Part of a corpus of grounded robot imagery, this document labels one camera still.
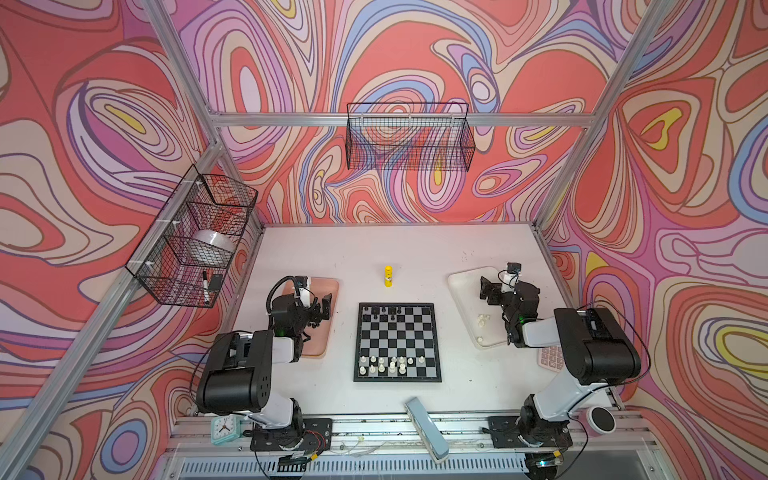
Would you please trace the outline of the black marker pen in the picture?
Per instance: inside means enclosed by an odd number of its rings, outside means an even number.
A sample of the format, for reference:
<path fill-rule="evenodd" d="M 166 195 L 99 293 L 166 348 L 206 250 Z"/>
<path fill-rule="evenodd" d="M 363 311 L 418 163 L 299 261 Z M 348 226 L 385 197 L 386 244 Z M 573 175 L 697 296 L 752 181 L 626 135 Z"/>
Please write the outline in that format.
<path fill-rule="evenodd" d="M 207 271 L 202 272 L 202 292 L 203 292 L 203 301 L 204 305 L 210 305 L 210 292 L 209 292 L 209 282 L 208 282 L 208 274 Z"/>

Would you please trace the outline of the grey stapler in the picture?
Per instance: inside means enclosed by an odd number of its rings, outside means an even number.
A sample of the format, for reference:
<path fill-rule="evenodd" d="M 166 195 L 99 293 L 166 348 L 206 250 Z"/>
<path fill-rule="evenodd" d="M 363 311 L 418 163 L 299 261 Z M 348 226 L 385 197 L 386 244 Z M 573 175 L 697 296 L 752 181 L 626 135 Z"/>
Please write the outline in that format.
<path fill-rule="evenodd" d="M 444 462 L 450 453 L 449 444 L 423 403 L 413 397 L 405 402 L 405 409 L 433 461 L 437 464 Z"/>

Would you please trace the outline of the pink plastic tray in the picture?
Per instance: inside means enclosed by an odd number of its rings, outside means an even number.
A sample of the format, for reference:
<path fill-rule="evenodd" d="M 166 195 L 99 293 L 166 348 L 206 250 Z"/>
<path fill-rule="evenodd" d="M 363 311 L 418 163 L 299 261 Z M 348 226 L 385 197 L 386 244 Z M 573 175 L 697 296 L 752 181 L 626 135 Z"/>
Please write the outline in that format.
<path fill-rule="evenodd" d="M 324 320 L 316 328 L 308 327 L 301 336 L 301 356 L 304 358 L 321 358 L 327 349 L 340 283 L 333 278 L 307 277 L 311 281 L 310 290 L 315 295 L 314 300 L 323 306 Z M 285 286 L 282 294 L 291 294 L 297 297 L 292 281 Z"/>

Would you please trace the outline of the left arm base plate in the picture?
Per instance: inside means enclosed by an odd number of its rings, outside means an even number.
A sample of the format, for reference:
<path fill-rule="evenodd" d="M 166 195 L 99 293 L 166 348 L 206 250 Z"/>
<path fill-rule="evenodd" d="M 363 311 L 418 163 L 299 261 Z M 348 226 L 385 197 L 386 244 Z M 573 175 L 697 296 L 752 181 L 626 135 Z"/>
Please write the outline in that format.
<path fill-rule="evenodd" d="M 332 445 L 331 418 L 294 419 L 284 428 L 265 429 L 258 423 L 250 430 L 250 450 L 262 452 L 298 452 L 320 454 Z"/>

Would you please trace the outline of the pink calculator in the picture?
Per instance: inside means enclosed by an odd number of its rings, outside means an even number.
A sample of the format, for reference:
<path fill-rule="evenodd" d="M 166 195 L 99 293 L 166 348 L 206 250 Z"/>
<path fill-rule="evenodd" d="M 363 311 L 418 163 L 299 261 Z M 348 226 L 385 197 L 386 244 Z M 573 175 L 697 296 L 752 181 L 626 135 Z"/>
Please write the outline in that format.
<path fill-rule="evenodd" d="M 537 364 L 546 370 L 560 372 L 565 367 L 562 349 L 559 346 L 538 349 Z"/>

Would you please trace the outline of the black and silver chessboard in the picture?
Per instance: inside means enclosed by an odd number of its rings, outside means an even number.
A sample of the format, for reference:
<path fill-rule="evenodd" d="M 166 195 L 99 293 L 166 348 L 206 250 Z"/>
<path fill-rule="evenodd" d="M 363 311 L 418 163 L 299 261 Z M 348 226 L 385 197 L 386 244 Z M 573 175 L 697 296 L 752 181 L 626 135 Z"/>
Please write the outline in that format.
<path fill-rule="evenodd" d="M 355 382 L 440 383 L 432 303 L 363 302 L 358 306 Z"/>

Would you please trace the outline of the green alarm clock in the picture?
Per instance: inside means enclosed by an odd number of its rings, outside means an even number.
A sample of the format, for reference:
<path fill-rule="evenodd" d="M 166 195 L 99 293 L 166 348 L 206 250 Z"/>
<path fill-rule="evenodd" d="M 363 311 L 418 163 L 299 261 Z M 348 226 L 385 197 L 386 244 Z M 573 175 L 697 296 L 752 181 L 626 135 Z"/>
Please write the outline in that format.
<path fill-rule="evenodd" d="M 242 436 L 240 415 L 230 414 L 211 419 L 210 440 L 213 445 L 220 445 L 239 439 Z"/>

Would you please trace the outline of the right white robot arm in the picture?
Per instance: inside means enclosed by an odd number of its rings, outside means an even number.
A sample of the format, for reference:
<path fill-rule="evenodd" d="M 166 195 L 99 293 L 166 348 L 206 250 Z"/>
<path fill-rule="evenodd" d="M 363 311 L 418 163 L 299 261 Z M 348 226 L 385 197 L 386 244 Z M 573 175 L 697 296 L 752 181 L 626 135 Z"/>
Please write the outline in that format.
<path fill-rule="evenodd" d="M 610 310 L 557 308 L 538 318 L 540 290 L 517 281 L 480 279 L 479 298 L 501 308 L 506 340 L 517 348 L 560 348 L 564 367 L 529 395 L 514 431 L 539 443 L 562 431 L 570 413 L 593 393 L 640 376 L 641 356 Z"/>

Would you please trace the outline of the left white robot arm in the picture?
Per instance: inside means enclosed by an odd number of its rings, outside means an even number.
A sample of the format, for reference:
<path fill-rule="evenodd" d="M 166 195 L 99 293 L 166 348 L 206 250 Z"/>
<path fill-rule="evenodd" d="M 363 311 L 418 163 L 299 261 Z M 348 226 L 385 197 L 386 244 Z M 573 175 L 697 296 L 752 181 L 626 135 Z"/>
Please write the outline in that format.
<path fill-rule="evenodd" d="M 308 330 L 330 319 L 332 304 L 331 293 L 316 296 L 303 277 L 278 280 L 265 301 L 265 329 L 232 331 L 214 340 L 195 393 L 198 410 L 248 418 L 269 434 L 302 434 L 298 402 L 272 391 L 273 367 L 300 360 L 311 340 Z"/>

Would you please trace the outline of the white plastic tray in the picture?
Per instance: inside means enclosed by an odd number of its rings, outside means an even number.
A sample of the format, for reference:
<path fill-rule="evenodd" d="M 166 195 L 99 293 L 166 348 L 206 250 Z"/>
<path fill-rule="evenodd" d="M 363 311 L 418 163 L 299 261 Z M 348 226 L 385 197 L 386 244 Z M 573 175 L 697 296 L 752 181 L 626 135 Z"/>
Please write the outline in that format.
<path fill-rule="evenodd" d="M 488 350 L 506 345 L 507 332 L 501 318 L 499 306 L 489 305 L 480 299 L 480 280 L 482 277 L 498 281 L 498 270 L 485 266 L 447 277 L 449 292 L 457 306 L 469 339 L 478 350 Z"/>

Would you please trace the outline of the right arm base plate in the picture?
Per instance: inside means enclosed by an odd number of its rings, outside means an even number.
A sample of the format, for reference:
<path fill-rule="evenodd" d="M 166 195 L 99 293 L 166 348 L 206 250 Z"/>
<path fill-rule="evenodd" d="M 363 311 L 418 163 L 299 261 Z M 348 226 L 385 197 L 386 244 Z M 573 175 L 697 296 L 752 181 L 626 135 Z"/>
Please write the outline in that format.
<path fill-rule="evenodd" d="M 533 448 L 567 450 L 573 440 L 567 422 L 521 421 L 517 415 L 489 416 L 484 431 L 494 448 Z"/>

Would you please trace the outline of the silver tape roll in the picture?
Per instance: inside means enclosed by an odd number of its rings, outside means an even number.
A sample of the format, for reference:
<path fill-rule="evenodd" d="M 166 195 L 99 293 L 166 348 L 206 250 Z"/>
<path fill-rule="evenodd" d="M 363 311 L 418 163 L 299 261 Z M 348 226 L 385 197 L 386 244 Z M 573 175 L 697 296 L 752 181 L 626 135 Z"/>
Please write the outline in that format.
<path fill-rule="evenodd" d="M 200 262 L 224 258 L 235 251 L 235 244 L 229 236 L 214 230 L 199 230 L 189 242 L 189 254 Z"/>

